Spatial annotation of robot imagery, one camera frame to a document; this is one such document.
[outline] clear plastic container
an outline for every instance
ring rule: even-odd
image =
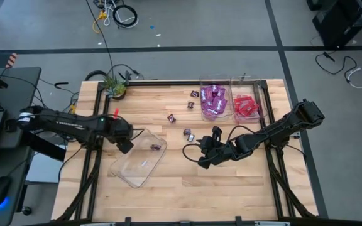
[[[263,118],[263,108],[261,101],[261,88],[260,80],[253,79],[252,76],[236,76],[231,78],[231,104],[233,106],[233,121],[237,123],[257,123]],[[246,116],[241,114],[237,108],[236,102],[238,98],[251,97],[258,108],[254,110],[250,115]]]
[[[201,115],[204,121],[226,121],[228,120],[233,114],[233,104],[231,102],[232,95],[231,95],[231,87],[230,87],[230,77],[227,75],[202,75],[199,79],[199,98],[200,98],[200,108],[201,108]],[[204,89],[209,89],[208,87],[212,85],[217,85],[217,88],[224,89],[224,100],[227,101],[225,105],[224,111],[222,113],[217,113],[210,109],[207,105],[212,104],[211,101],[202,99],[202,91]]]
[[[134,131],[134,137],[141,131]],[[163,158],[167,142],[148,129],[132,140],[134,146],[113,162],[110,171],[133,188],[141,187]]]

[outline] blue light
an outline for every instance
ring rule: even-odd
[[[7,197],[5,197],[4,201],[0,204],[0,210],[6,208],[6,206],[8,205],[9,199]]]

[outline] wooden table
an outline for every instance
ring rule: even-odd
[[[283,80],[267,80],[275,119],[290,112]],[[94,207],[94,222],[123,222],[132,217],[133,222],[174,222],[174,221],[233,221],[235,216],[243,220],[276,220],[270,174],[262,146],[254,154],[238,162],[228,161],[219,166],[203,169],[187,161],[181,152],[189,143],[182,134],[190,128],[196,139],[211,135],[213,125],[223,130],[224,142],[231,128],[236,124],[230,119],[225,122],[207,122],[201,119],[199,99],[190,97],[198,86],[149,86],[128,87],[124,100],[110,103],[109,113],[119,108],[119,114],[134,128],[145,127],[167,141],[167,150],[162,161],[141,188],[131,188],[120,178],[111,174],[110,165],[122,155],[115,147],[104,141],[99,181]],[[97,82],[83,82],[76,113],[92,115],[96,97]],[[187,102],[195,102],[189,110]],[[104,98],[101,100],[102,111]],[[177,122],[169,123],[167,116],[174,114]],[[260,124],[245,124],[254,131]],[[236,130],[234,135],[247,133]],[[290,145],[301,149],[298,139]],[[65,159],[71,157],[79,144],[68,147]],[[191,158],[201,156],[197,149],[188,149]],[[303,156],[297,150],[286,147],[284,161],[292,191],[313,214],[317,208],[311,189]],[[59,217],[69,206],[79,190],[80,176],[85,151],[80,151],[63,168],[61,181],[52,213],[52,219]],[[284,215],[287,216],[285,195],[279,187]],[[86,216],[89,194],[84,199],[82,217]]]

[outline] black desk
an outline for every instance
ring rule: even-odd
[[[22,78],[37,85],[40,78],[41,68],[11,68],[4,72],[4,75]],[[8,119],[16,118],[19,109],[31,105],[35,88],[23,81],[3,77],[9,86],[7,89],[0,89],[0,103],[7,110]],[[22,131],[18,130],[12,134],[1,134],[0,144],[13,145],[11,142],[19,143]],[[22,187],[25,182],[27,170],[30,165],[32,150],[29,147],[17,147],[14,149],[0,149],[0,176],[6,176],[15,166],[22,161],[27,161],[21,164],[14,170],[10,177],[12,179],[11,186],[8,191],[7,205],[0,209],[0,225],[9,225],[12,221],[13,214],[18,206],[21,196]]]

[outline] gray floor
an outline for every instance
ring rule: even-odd
[[[140,23],[128,30],[114,24],[102,26],[110,48],[276,45],[262,0],[125,1],[137,10]],[[304,0],[271,0],[271,4],[284,46],[322,45],[311,23],[314,12]],[[0,10],[0,50],[104,48],[98,44],[101,35],[91,25],[84,1],[5,1]],[[362,45],[362,31],[353,40],[350,45]],[[288,51],[286,56],[298,98],[314,100],[326,115],[323,125],[309,131],[309,139],[329,217],[362,220],[362,89],[349,86],[341,73],[323,72],[314,61],[320,53]],[[131,65],[147,79],[188,79],[213,73],[285,78],[277,51],[111,55],[114,63]],[[362,51],[337,52],[335,64],[322,58],[320,62],[337,70],[345,55],[355,58],[362,68]],[[68,89],[78,90],[89,72],[108,70],[109,60],[106,53],[19,55],[15,66],[41,67],[42,79],[70,82]],[[362,71],[353,75],[353,82],[362,84]],[[42,82],[39,88],[47,106],[57,110],[67,106],[70,94]],[[30,189],[25,204],[34,205],[43,194],[42,204],[30,218],[15,216],[13,225],[23,225],[28,219],[45,222],[50,217],[57,187]]]

